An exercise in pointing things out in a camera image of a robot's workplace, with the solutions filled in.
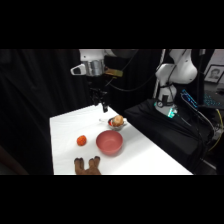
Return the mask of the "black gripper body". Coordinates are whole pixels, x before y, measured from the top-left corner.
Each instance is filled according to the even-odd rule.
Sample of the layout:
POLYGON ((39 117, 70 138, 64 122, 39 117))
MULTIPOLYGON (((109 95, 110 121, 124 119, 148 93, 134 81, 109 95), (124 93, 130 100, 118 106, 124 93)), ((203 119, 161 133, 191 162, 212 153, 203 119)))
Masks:
POLYGON ((102 76, 88 78, 90 97, 94 104, 104 103, 107 96, 105 79, 102 76))

